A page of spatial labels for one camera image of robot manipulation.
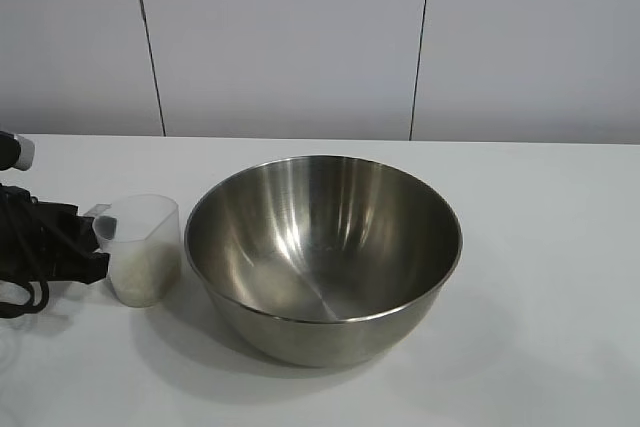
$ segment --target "measuring cup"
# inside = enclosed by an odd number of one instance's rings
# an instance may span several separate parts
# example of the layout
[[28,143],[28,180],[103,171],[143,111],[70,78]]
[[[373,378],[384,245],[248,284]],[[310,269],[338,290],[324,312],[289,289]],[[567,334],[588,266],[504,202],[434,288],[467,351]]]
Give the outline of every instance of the measuring cup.
[[92,210],[100,248],[111,255],[107,277],[118,299],[130,307],[162,299],[180,275],[178,205],[144,194]]

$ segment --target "white powder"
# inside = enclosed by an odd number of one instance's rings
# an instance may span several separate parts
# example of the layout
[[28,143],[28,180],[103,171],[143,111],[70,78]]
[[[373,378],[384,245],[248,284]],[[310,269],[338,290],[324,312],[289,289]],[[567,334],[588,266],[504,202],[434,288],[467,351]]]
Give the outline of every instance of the white powder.
[[148,307],[158,302],[180,275],[180,249],[173,244],[144,244],[134,253],[112,254],[109,280],[120,302]]

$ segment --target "stainless steel bowl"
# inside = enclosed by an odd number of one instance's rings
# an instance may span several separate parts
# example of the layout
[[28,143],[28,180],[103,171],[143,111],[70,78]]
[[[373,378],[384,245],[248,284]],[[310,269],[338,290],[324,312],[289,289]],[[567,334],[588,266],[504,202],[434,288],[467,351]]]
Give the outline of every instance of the stainless steel bowl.
[[449,205],[362,159],[270,162],[210,190],[189,262],[229,323],[286,362],[335,366],[389,349],[420,322],[462,246]]

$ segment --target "white table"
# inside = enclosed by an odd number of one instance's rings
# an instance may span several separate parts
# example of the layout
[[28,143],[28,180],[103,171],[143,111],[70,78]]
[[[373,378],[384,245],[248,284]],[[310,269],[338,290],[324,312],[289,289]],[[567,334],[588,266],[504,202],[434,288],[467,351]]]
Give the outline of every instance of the white table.
[[375,159],[438,190],[464,248],[406,340],[337,371],[252,352],[186,268],[146,310],[59,285],[0,320],[2,427],[640,425],[640,146],[31,137],[34,167],[3,183],[82,209],[156,192],[183,223],[253,164]]

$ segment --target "bowl rim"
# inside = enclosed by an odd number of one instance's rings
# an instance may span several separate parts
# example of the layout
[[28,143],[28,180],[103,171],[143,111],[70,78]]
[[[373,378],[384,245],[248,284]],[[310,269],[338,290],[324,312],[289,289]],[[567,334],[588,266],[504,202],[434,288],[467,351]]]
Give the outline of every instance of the bowl rim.
[[[220,292],[218,289],[215,288],[215,286],[211,283],[211,281],[209,281],[208,279],[206,279],[204,277],[204,275],[202,274],[202,272],[200,272],[200,269],[198,269],[196,267],[196,263],[194,262],[193,258],[191,257],[191,251],[189,249],[189,237],[187,236],[187,233],[189,232],[189,228],[191,226],[191,222],[193,221],[193,217],[196,213],[196,211],[198,210],[198,208],[204,203],[204,201],[211,195],[213,194],[216,190],[220,189],[224,184],[226,184],[228,181],[231,181],[234,178],[240,177],[241,175],[262,168],[262,167],[266,167],[272,164],[280,164],[280,163],[284,163],[284,162],[290,162],[290,161],[294,161],[294,160],[301,160],[301,159],[308,159],[308,158],[331,158],[331,159],[346,159],[346,160],[356,160],[359,162],[365,162],[368,164],[374,164],[374,165],[378,165],[381,166],[385,169],[391,169],[394,170],[402,175],[405,176],[409,176],[412,179],[420,182],[422,185],[424,185],[427,189],[429,189],[431,191],[431,193],[435,194],[435,196],[444,204],[444,206],[446,207],[446,209],[448,210],[449,214],[451,214],[451,217],[453,219],[453,222],[455,224],[456,227],[456,232],[458,234],[458,249],[456,252],[456,255],[453,259],[453,261],[451,262],[451,266],[449,267],[449,269],[447,270],[447,272],[445,273],[445,275],[437,282],[435,283],[430,289],[426,290],[425,292],[423,292],[422,294],[418,295],[417,297],[409,300],[408,302],[405,302],[404,304],[401,304],[397,307],[393,307],[391,309],[387,309],[387,310],[383,310],[381,312],[376,312],[374,314],[369,314],[369,315],[364,315],[364,316],[358,316],[358,317],[349,317],[349,318],[345,318],[345,319],[336,319],[336,320],[311,320],[311,319],[299,319],[299,318],[295,318],[295,317],[287,317],[287,316],[281,316],[281,315],[275,315],[272,313],[269,313],[265,310],[261,310],[255,307],[252,307],[250,305],[247,305],[243,302],[240,302],[237,299],[234,299],[233,297],[230,297],[228,295],[223,294],[222,292]],[[382,162],[378,162],[376,160],[370,160],[370,159],[363,159],[361,157],[350,157],[350,156],[345,156],[345,155],[324,155],[324,154],[310,154],[310,155],[298,155],[298,156],[293,156],[293,157],[286,157],[286,158],[281,158],[281,159],[275,159],[275,160],[269,160],[267,162],[263,162],[261,164],[256,164],[250,167],[247,167],[245,169],[242,169],[238,172],[236,172],[235,174],[230,175],[229,177],[225,177],[223,180],[221,180],[220,182],[218,182],[217,184],[215,184],[211,189],[209,189],[207,192],[205,192],[205,194],[200,198],[200,200],[198,200],[198,202],[196,202],[196,204],[193,206],[193,208],[191,209],[191,212],[189,213],[189,218],[187,219],[187,223],[185,225],[185,229],[184,229],[184,250],[185,250],[185,254],[187,257],[187,262],[189,263],[189,265],[191,266],[191,269],[196,273],[196,275],[200,278],[200,280],[203,282],[203,284],[205,285],[205,288],[207,288],[207,290],[213,294],[215,294],[216,296],[219,296],[221,298],[223,298],[224,300],[231,302],[232,304],[237,305],[238,307],[241,307],[244,310],[248,310],[250,312],[253,312],[255,314],[264,316],[264,317],[269,317],[271,319],[275,319],[275,320],[281,320],[284,322],[293,322],[293,323],[297,323],[297,324],[314,324],[314,325],[337,325],[337,324],[353,324],[353,323],[358,323],[358,322],[366,322],[369,320],[374,320],[374,319],[379,319],[382,317],[386,317],[392,314],[395,314],[397,312],[400,312],[402,310],[408,309],[409,307],[411,307],[412,305],[420,302],[420,300],[431,296],[432,294],[436,293],[441,287],[442,285],[449,279],[449,277],[451,277],[451,275],[453,274],[453,271],[456,270],[456,267],[458,266],[458,262],[460,261],[460,256],[462,254],[462,244],[463,244],[463,238],[462,238],[462,229],[460,227],[460,221],[458,219],[458,216],[456,215],[455,211],[453,210],[453,208],[451,208],[451,205],[449,205],[449,203],[444,199],[444,197],[442,197],[433,187],[431,187],[429,184],[427,184],[425,181],[423,181],[422,179],[416,177],[415,175],[412,175],[404,170],[398,169],[397,167],[392,167],[388,164],[384,164]]]

